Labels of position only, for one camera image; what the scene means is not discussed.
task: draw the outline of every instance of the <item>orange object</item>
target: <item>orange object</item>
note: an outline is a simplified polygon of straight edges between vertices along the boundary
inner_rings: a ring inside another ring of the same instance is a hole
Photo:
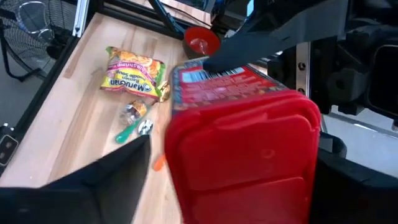
[[[166,156],[163,154],[156,159],[154,164],[154,170],[160,171],[165,163],[166,163]]]

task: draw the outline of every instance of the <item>red plastic box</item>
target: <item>red plastic box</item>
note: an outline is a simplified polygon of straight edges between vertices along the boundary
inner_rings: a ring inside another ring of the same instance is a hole
[[[165,155],[184,223],[308,223],[316,104],[251,67],[205,74],[202,61],[172,71]]]

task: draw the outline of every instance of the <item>wooden surface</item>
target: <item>wooden surface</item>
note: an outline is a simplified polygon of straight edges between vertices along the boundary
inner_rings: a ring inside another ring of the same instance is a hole
[[[0,186],[40,187],[120,147],[114,142],[123,130],[119,114],[134,97],[99,89],[109,45],[163,61],[167,75],[177,62],[186,60],[181,41],[96,14],[0,178]],[[155,123],[152,161],[162,153],[169,103],[155,104],[147,115]],[[149,169],[134,223],[180,224],[166,167],[160,172]]]
[[[149,3],[148,0],[128,0],[128,1],[132,1],[138,4],[141,4],[143,6],[152,8],[151,4]],[[190,14],[191,16],[195,17],[196,19],[203,21],[207,24],[211,24],[211,19],[210,19],[210,14],[207,12],[203,12],[199,9],[196,9],[194,7],[188,6],[186,4],[174,1],[174,0],[160,0],[162,3],[168,4],[169,6],[173,6],[176,7],[177,9],[181,9],[184,12]],[[195,19],[192,19],[191,17],[186,16],[185,14],[178,12],[176,10],[170,9],[168,7],[164,7],[165,10],[167,12],[169,12],[172,16],[185,20],[187,22],[191,22],[192,24],[196,24],[198,26],[204,26],[204,27],[208,27],[206,25],[204,25],[204,23],[202,22],[198,22]]]

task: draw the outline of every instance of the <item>black cable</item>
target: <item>black cable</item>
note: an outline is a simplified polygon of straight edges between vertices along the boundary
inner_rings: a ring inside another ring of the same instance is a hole
[[[195,16],[193,16],[193,15],[187,13],[187,12],[184,12],[184,11],[181,10],[181,9],[177,9],[176,7],[173,7],[173,6],[168,5],[168,4],[166,4],[166,3],[162,3],[162,4],[163,4],[164,6],[166,6],[167,8],[171,8],[171,9],[173,9],[173,10],[176,10],[176,11],[178,11],[178,12],[181,12],[182,14],[185,14],[186,16],[191,17],[193,20],[198,21],[198,22],[200,22],[200,23],[202,23],[202,24],[204,24],[204,25],[206,25],[206,26],[211,27],[210,24],[207,24],[206,22],[203,22],[203,21],[201,21],[200,19],[197,19]]]

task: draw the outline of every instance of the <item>label on box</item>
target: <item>label on box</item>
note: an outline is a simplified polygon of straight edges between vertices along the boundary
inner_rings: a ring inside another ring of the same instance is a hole
[[[173,69],[173,114],[191,107],[286,89],[281,83],[249,66],[209,73],[203,70],[204,60],[189,60]]]

